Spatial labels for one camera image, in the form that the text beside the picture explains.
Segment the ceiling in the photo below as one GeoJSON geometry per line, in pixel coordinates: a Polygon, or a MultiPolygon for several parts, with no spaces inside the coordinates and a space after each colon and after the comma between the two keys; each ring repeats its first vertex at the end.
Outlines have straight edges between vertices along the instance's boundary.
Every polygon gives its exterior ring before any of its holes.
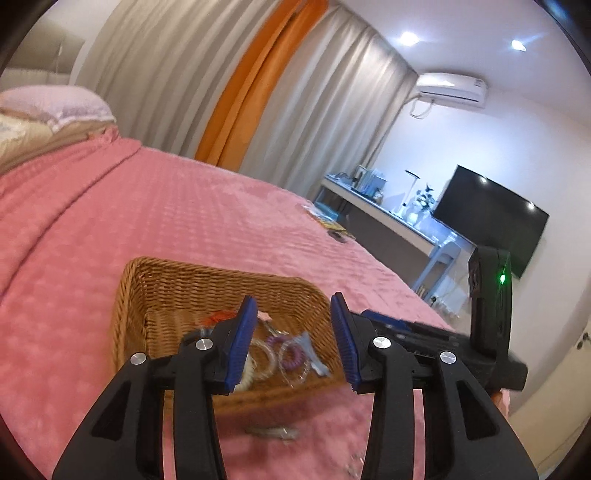
{"type": "Polygon", "coordinates": [[[591,128],[591,76],[534,0],[342,0],[419,73],[474,75],[591,128]],[[400,43],[405,31],[420,42],[400,43]],[[523,42],[525,52],[514,50],[523,42]]]}

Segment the air conditioner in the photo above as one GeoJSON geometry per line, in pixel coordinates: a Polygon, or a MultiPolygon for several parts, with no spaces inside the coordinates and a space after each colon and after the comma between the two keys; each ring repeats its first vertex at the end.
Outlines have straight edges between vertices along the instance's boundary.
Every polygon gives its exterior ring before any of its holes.
{"type": "Polygon", "coordinates": [[[424,73],[417,80],[421,97],[484,108],[488,87],[482,79],[453,73],[424,73]]]}

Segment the door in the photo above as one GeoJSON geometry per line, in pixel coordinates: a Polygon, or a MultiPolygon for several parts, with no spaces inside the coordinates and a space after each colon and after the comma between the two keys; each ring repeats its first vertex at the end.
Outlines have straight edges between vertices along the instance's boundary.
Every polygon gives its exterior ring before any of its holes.
{"type": "MultiPolygon", "coordinates": [[[[586,332],[591,333],[591,321],[586,332]]],[[[542,387],[509,418],[539,473],[554,467],[591,415],[591,341],[572,347],[542,387]]]]}

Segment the headboard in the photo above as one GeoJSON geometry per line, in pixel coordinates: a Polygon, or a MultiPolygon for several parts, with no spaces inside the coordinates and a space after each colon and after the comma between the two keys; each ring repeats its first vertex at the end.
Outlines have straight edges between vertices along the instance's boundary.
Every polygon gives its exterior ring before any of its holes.
{"type": "Polygon", "coordinates": [[[84,42],[55,22],[39,19],[0,76],[0,92],[23,85],[68,84],[84,42]]]}

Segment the metal screw head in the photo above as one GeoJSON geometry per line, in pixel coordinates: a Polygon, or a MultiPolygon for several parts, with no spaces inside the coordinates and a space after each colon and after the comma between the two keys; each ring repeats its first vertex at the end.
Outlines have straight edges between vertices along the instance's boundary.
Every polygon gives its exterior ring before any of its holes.
{"type": "Polygon", "coordinates": [[[195,343],[197,350],[209,350],[213,347],[213,342],[209,338],[202,338],[195,343]]]}
{"type": "Polygon", "coordinates": [[[134,365],[141,365],[146,361],[146,354],[142,352],[134,353],[129,361],[134,365]]]}
{"type": "Polygon", "coordinates": [[[441,355],[439,355],[439,358],[441,358],[441,361],[444,364],[448,364],[448,365],[456,363],[456,360],[457,360],[456,356],[451,352],[441,352],[441,355]]]}
{"type": "Polygon", "coordinates": [[[392,342],[386,337],[376,337],[374,338],[374,345],[378,348],[390,348],[392,342]]]}

